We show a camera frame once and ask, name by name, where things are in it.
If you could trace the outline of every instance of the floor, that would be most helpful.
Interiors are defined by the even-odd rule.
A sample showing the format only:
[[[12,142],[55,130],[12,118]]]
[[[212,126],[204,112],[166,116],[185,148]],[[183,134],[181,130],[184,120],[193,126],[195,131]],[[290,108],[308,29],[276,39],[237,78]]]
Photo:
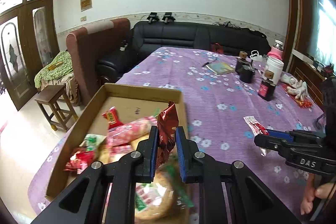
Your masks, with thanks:
[[[7,105],[1,104],[0,109],[12,110],[12,102],[2,99],[0,97],[0,101],[6,101]],[[62,109],[68,109],[62,100],[58,103]],[[83,112],[81,107],[74,109],[78,116]],[[73,123],[71,118],[67,126]],[[8,118],[7,126],[0,134],[0,197],[19,224],[31,223],[36,217],[28,200],[28,186],[64,135],[61,129],[51,129],[34,97],[21,110],[15,109]]]

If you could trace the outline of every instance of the white glove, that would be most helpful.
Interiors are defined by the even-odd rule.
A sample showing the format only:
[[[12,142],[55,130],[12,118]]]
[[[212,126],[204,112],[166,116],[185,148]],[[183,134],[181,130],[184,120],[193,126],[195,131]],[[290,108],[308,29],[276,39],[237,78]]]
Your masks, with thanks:
[[[288,86],[287,91],[288,91],[289,94],[295,95],[295,99],[296,100],[300,99],[301,102],[303,102],[305,97],[308,95],[306,82],[303,82],[302,86],[297,88],[297,89],[294,89],[294,88],[291,88],[290,86]]]
[[[293,76],[288,76],[287,74],[283,74],[280,79],[281,82],[292,86],[293,88],[297,89],[302,86],[302,80],[298,81]]]

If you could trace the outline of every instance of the metal screw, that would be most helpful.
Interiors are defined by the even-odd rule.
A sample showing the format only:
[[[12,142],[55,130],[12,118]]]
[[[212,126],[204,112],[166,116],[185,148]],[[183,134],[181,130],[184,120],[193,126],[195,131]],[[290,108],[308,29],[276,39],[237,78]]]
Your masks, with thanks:
[[[198,159],[202,159],[202,158],[205,157],[205,154],[203,152],[197,151],[195,153],[195,157],[198,158]]]
[[[136,159],[136,158],[139,158],[141,156],[141,153],[139,151],[133,151],[131,153],[131,157]]]
[[[241,161],[235,161],[235,163],[233,164],[236,168],[240,169],[244,167],[244,164]]]
[[[101,162],[95,161],[94,163],[91,164],[91,167],[93,169],[99,169],[101,167]]]

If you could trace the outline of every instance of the floral tablecloth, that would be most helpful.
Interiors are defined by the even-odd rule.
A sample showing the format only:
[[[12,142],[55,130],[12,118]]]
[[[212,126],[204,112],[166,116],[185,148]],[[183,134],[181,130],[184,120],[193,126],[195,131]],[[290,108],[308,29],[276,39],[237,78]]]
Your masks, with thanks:
[[[285,160],[274,151],[266,157],[261,156],[259,148],[254,145],[253,133],[243,117],[254,116],[269,129],[310,130],[313,128],[313,120],[322,114],[322,110],[315,104],[311,108],[300,108],[281,86],[276,87],[274,99],[267,102],[257,94],[261,82],[258,73],[252,84],[241,82],[235,72],[215,75],[202,67],[215,58],[231,67],[236,64],[236,58],[231,56],[162,47],[126,73],[118,83],[182,91],[189,136],[199,149],[216,160],[228,163],[243,161],[299,218],[308,173],[286,166]],[[261,64],[255,63],[254,66],[263,69]],[[28,196],[36,213],[48,205],[44,198],[46,185],[69,132],[31,182]],[[197,206],[192,210],[190,221],[198,221]]]

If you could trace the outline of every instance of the book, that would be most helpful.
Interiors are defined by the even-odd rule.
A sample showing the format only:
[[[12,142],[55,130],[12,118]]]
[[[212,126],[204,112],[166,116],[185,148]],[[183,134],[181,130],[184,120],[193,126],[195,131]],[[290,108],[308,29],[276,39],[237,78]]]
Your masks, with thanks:
[[[223,75],[223,74],[231,73],[235,71],[235,68],[231,68],[225,62],[211,63],[211,64],[206,65],[206,67],[217,75]]]

